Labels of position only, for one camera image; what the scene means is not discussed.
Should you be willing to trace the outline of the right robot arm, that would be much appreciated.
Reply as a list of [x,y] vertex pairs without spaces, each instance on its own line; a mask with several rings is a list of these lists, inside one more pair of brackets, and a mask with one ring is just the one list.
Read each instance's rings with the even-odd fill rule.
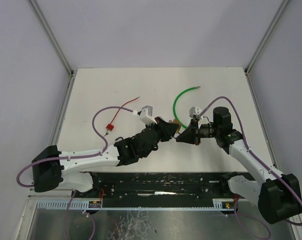
[[177,142],[199,145],[203,138],[215,138],[217,145],[232,156],[253,177],[246,179],[233,172],[222,177],[222,185],[256,205],[262,217],[274,224],[302,213],[298,179],[283,174],[273,166],[258,161],[241,132],[233,128],[231,114],[226,107],[213,110],[213,121],[202,124],[200,108],[189,110],[190,124],[177,138]]

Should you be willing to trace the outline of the large brass padlock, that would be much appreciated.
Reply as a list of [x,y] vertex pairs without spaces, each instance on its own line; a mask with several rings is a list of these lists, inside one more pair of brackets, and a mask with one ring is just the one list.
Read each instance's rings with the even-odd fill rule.
[[180,134],[181,123],[177,119],[169,120],[170,123],[170,132],[172,136],[175,138],[176,135]]

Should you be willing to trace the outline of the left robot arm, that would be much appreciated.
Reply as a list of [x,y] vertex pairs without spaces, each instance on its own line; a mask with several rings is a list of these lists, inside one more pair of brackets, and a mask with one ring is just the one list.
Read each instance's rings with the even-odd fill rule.
[[140,133],[115,142],[106,150],[80,152],[59,151],[56,145],[46,147],[32,160],[34,190],[48,192],[57,187],[87,192],[93,188],[90,173],[99,167],[120,167],[137,163],[160,142],[173,139],[179,124],[166,122],[160,117]]

